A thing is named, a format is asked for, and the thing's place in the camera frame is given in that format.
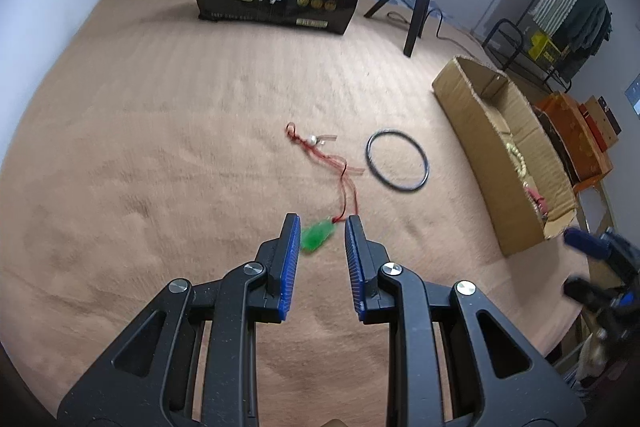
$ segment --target red string loop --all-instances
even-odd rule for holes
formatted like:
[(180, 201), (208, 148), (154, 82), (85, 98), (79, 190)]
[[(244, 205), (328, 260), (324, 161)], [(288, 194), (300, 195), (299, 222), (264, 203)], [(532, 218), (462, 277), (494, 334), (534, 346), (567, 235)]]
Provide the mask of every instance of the red string loop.
[[(353, 194), (353, 208), (355, 214), (358, 214), (358, 192), (356, 190), (356, 185), (353, 180), (350, 178), (349, 174), (362, 174), (364, 169), (350, 167), (347, 165), (347, 160), (341, 156), (337, 156), (334, 154), (324, 154), (321, 152), (316, 145), (311, 145), (306, 140), (303, 140), (300, 135), (296, 133), (296, 124), (293, 122), (287, 123), (285, 127), (285, 132), (289, 139), (302, 147), (303, 150), (308, 155), (314, 156), (320, 162), (329, 165), (331, 168), (335, 169), (335, 171), (340, 173), (340, 179), (338, 179), (338, 186), (340, 187), (340, 199), (342, 201), (342, 211), (339, 215), (332, 217), (332, 223), (338, 223), (339, 221), (346, 220), (347, 213), (347, 185), (351, 189), (351, 193)], [(334, 138), (333, 135), (327, 135), (331, 139)]]

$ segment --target black bangle bracelet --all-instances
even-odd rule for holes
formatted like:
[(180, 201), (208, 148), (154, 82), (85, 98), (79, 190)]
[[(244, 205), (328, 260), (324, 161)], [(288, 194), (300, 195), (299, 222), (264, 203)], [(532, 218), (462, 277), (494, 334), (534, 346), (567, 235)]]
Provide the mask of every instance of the black bangle bracelet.
[[(399, 136), (405, 139), (407, 142), (409, 142), (411, 145), (413, 145), (416, 148), (418, 153), (420, 153), (420, 156), (422, 157), (422, 163), (424, 165), (424, 176), (422, 177), (421, 181), (417, 185), (413, 185), (413, 186), (396, 185), (395, 183), (386, 179), (382, 175), (382, 173), (378, 170), (378, 168), (374, 165), (373, 160), (371, 158), (371, 145), (376, 140), (376, 138), (382, 136), (383, 134), (394, 134), (395, 136)], [(365, 156), (367, 157), (367, 165), (369, 165), (369, 169), (371, 169), (371, 172), (373, 172), (373, 175), (376, 178), (378, 178), (387, 187), (390, 187), (393, 190), (398, 190), (399, 192), (415, 192), (416, 190), (419, 190), (420, 188), (424, 187), (424, 184), (427, 182), (427, 178), (429, 177), (429, 160), (427, 159), (427, 155), (424, 153), (424, 150), (422, 150), (422, 147), (420, 147), (420, 144), (418, 144), (418, 142), (413, 138), (411, 138), (407, 133), (398, 131), (396, 129), (381, 129), (373, 133), (371, 135), (371, 138), (369, 138), (369, 141), (367, 142), (367, 148), (365, 149)]]

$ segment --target open cardboard box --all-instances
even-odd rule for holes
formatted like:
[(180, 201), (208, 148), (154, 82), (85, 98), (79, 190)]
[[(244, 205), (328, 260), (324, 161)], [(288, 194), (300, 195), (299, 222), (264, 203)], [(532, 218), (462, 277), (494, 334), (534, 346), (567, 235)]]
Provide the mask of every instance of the open cardboard box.
[[(473, 169), (505, 255), (556, 237), (575, 217), (569, 179), (529, 102), (505, 74), (457, 57), (433, 90)], [(500, 133), (510, 132), (548, 204), (546, 224), (534, 210)]]

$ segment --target beige bedsheet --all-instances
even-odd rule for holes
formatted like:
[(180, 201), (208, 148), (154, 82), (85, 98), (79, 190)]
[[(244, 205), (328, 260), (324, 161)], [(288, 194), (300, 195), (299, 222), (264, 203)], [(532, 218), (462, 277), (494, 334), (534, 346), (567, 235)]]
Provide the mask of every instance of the beige bedsheet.
[[(335, 175), (286, 139), (337, 134), (326, 151), (364, 166), (381, 127), (415, 137), (431, 161), (415, 194), (356, 179), (370, 239), (423, 278), (471, 279), (541, 351), (577, 308), (561, 298), (586, 261), (558, 241), (505, 259), (478, 185), (431, 81), (460, 50), (365, 20), (344, 36), (199, 21), (194, 0), (103, 0), (31, 102), (0, 177), (0, 338), (54, 412), (92, 360), (169, 280), (221, 277), (279, 234), (335, 213)], [(452, 28), (443, 33), (480, 55)], [(415, 154), (377, 147), (401, 180)], [(342, 226), (302, 255), (289, 319), (258, 327), (265, 426), (382, 425), (386, 328), (353, 311)]]

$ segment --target brown box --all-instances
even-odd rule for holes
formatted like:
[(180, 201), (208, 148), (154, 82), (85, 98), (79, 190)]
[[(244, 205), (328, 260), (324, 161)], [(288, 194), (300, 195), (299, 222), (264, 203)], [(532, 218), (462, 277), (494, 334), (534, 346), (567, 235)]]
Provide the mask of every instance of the brown box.
[[(433, 90), (476, 174), (502, 253), (512, 255), (561, 233), (575, 217), (574, 194), (518, 88), (505, 74), (457, 57), (433, 81)], [(500, 135), (505, 125), (546, 199), (546, 224), (534, 210)]]
[(598, 103), (595, 96), (592, 96), (589, 100), (584, 103), (584, 107), (589, 111), (589, 116), (593, 118), (598, 126), (598, 130), (602, 135), (602, 139), (604, 143), (606, 143), (607, 148), (610, 148), (612, 145), (618, 142), (618, 135), (616, 135), (616, 131), (613, 129), (609, 121), (609, 117), (604, 112), (602, 106)]

